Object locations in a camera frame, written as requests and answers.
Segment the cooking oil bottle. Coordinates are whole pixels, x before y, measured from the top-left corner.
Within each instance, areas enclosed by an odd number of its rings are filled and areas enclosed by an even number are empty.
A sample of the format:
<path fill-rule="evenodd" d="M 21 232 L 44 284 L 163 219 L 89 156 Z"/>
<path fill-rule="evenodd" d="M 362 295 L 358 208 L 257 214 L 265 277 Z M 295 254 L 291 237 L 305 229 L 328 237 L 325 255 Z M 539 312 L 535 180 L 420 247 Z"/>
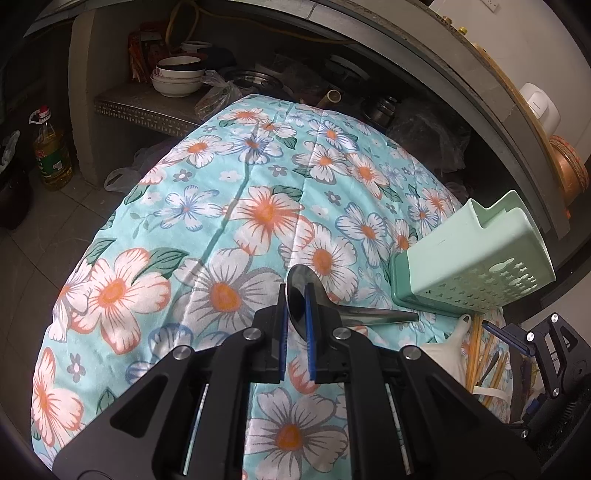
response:
<path fill-rule="evenodd" d="M 33 150 L 42 183 L 49 190 L 60 190 L 73 176 L 69 152 L 63 134 L 51 124 L 51 110 L 42 105 L 29 116 L 29 124 L 38 128 Z"/>

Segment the cream rice spoon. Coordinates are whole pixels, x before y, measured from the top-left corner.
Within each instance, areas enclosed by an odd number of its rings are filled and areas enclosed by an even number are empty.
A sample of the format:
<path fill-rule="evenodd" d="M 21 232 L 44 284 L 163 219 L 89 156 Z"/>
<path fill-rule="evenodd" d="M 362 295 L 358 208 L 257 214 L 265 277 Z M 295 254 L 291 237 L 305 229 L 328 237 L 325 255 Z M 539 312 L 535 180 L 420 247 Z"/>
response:
<path fill-rule="evenodd" d="M 472 323 L 473 318 L 470 315 L 462 315 L 458 319 L 453 333 L 447 338 L 445 342 L 427 343 L 421 346 L 423 351 L 426 352 L 432 360 L 434 360 L 440 367 L 442 367 L 448 374 L 450 374 L 456 381 L 458 381 L 465 388 L 467 357 L 470 344 L 470 333 Z M 484 328 L 482 326 L 480 356 L 484 351 L 487 337 L 488 334 L 484 332 Z M 498 341 L 495 337 L 493 348 L 490 351 L 487 364 L 489 363 L 491 357 L 494 355 L 496 351 L 500 353 L 501 357 L 501 350 L 495 350 L 497 346 Z M 477 386 L 475 383 L 475 386 L 473 388 L 472 394 L 480 397 L 482 403 L 484 400 L 483 394 L 485 393 L 486 388 L 490 385 L 491 381 L 493 380 L 494 371 L 495 368 L 487 376 L 487 378 L 481 386 Z M 505 392 L 505 399 L 502 401 L 505 403 L 509 403 L 510 395 Z"/>

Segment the stack of white bowls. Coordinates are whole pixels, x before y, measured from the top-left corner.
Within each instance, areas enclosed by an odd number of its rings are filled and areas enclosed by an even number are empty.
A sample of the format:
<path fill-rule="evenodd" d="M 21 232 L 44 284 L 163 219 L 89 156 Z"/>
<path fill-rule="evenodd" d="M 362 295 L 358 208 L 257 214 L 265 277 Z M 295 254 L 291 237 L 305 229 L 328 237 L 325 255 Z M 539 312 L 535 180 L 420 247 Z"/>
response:
<path fill-rule="evenodd" d="M 164 97 L 183 98 L 201 87 L 202 76 L 204 68 L 198 57 L 173 56 L 157 63 L 150 80 L 154 89 Z"/>

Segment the mint green utensil caddy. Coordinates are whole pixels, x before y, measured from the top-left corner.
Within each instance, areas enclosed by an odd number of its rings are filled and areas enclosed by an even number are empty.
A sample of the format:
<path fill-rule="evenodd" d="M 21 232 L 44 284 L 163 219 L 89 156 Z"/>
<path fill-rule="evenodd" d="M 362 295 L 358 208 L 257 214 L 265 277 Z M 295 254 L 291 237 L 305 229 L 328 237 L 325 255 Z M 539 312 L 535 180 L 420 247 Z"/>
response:
<path fill-rule="evenodd" d="M 447 316 L 486 313 L 554 282 L 543 237 L 514 190 L 490 207 L 470 199 L 390 261 L 399 306 Z"/>

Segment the white electric kettle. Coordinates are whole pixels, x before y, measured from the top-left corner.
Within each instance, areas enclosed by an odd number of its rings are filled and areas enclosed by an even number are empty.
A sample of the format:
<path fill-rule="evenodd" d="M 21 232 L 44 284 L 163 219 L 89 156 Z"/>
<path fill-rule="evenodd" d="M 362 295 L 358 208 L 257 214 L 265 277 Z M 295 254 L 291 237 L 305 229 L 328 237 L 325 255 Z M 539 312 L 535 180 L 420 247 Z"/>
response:
<path fill-rule="evenodd" d="M 525 83 L 520 88 L 520 93 L 544 132 L 548 136 L 552 136 L 561 120 L 559 110 L 554 102 L 541 88 L 532 83 Z"/>

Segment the copper pot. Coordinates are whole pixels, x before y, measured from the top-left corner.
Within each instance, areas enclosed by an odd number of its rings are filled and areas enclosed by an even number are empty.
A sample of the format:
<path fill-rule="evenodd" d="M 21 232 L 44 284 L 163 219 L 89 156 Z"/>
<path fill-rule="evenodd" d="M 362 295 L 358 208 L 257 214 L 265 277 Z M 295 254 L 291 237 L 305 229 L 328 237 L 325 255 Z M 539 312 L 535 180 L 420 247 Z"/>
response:
<path fill-rule="evenodd" d="M 569 142 L 558 135 L 552 135 L 549 143 L 560 191 L 567 207 L 566 217 L 570 219 L 571 212 L 568 207 L 589 188 L 590 177 L 584 162 Z"/>

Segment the grey concrete counter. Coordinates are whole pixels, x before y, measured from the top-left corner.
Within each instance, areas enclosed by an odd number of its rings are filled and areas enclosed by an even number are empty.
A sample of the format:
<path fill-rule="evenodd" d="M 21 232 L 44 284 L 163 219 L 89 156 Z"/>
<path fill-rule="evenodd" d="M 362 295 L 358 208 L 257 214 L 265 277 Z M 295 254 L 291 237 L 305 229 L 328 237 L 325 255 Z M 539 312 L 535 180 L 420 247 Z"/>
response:
<path fill-rule="evenodd" d="M 441 16 L 418 1 L 231 1 L 229 7 L 346 40 L 420 82 L 487 143 L 544 233 L 570 231 L 543 129 L 520 93 Z"/>

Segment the large steel spoon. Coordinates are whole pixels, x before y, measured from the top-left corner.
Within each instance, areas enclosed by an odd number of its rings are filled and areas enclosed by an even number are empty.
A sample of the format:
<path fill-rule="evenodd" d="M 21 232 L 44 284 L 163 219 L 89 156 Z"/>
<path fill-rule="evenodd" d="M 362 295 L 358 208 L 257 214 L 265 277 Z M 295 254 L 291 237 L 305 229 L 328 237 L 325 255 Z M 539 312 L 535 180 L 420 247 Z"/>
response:
<path fill-rule="evenodd" d="M 389 310 L 381 308 L 365 308 L 339 305 L 329 299 L 328 293 L 322 281 L 314 270 L 304 264 L 297 264 L 290 267 L 287 273 L 287 311 L 294 330 L 301 339 L 307 339 L 307 327 L 305 327 L 305 302 L 304 289 L 311 284 L 315 288 L 318 304 L 335 309 L 341 316 L 342 323 L 346 327 L 368 326 L 375 327 L 389 324 L 405 324 L 419 320 L 415 312 Z"/>

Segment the small steel spoon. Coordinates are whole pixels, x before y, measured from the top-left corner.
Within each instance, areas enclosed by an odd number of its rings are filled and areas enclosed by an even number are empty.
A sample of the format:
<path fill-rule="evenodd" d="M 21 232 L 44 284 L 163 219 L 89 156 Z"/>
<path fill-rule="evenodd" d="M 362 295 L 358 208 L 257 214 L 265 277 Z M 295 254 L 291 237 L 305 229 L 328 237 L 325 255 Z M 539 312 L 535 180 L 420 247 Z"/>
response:
<path fill-rule="evenodd" d="M 477 386 L 481 386 L 483 384 L 483 382 L 485 381 L 485 379 L 487 378 L 487 376 L 495 368 L 495 366 L 496 366 L 499 358 L 500 358 L 500 353 L 498 351 L 496 351 L 494 353 L 494 355 L 491 357 L 489 363 L 483 369 L 483 371 L 478 374 L 478 376 L 477 376 L 477 382 L 476 382 L 476 385 Z"/>

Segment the steel bowl under counter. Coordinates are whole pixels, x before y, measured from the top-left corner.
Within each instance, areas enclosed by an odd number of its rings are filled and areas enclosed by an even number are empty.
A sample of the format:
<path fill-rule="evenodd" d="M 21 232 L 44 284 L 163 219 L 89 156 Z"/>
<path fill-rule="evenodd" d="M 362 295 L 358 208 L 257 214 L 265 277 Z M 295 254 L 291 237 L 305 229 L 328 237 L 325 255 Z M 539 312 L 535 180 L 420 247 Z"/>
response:
<path fill-rule="evenodd" d="M 224 78 L 235 84 L 242 92 L 256 93 L 274 98 L 283 98 L 283 83 L 269 74 L 256 70 L 232 69 Z"/>

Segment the floral blue quilt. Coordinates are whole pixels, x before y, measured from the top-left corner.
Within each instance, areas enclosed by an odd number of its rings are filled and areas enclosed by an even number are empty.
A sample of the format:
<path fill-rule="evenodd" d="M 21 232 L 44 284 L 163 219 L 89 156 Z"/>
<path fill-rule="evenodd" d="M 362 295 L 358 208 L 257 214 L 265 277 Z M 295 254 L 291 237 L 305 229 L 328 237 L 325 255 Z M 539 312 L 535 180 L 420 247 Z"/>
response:
<path fill-rule="evenodd" d="M 33 375 L 45 464 L 173 347 L 215 346 L 294 264 L 336 303 L 392 306 L 389 256 L 462 207 L 415 157 L 352 117 L 253 95 L 174 146 L 65 281 Z"/>

